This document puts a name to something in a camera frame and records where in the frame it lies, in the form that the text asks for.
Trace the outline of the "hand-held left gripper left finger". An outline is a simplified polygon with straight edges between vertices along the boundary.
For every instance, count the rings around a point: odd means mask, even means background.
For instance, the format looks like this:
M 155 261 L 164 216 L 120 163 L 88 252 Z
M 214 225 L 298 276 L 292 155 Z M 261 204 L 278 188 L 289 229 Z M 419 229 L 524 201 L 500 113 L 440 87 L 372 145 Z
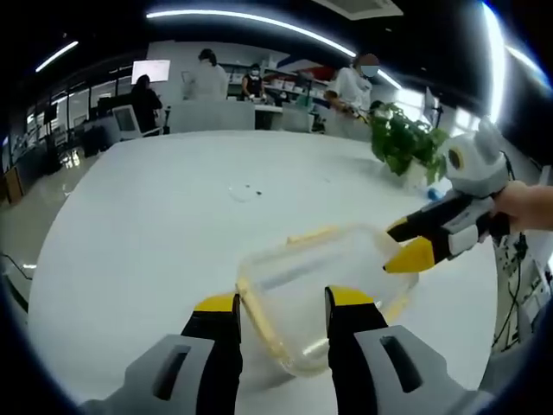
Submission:
M 165 335 L 133 361 L 124 383 L 82 414 L 233 414 L 243 357 L 240 297 L 208 297 L 179 335 Z

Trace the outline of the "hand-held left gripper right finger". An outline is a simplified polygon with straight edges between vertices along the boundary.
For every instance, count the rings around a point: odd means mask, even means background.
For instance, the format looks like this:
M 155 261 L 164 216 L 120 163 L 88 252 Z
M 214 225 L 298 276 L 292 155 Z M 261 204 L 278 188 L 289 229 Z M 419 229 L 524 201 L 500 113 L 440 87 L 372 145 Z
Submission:
M 453 380 L 427 343 L 388 325 L 364 292 L 330 285 L 325 302 L 338 413 L 477 414 L 492 401 Z

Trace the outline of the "person's right hand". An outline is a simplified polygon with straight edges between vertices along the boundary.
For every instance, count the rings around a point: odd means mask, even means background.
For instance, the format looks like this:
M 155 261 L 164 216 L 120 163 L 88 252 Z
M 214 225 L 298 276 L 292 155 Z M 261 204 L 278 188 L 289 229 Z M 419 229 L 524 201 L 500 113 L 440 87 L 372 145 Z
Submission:
M 553 188 L 509 181 L 494 198 L 493 215 L 505 214 L 512 232 L 552 231 Z

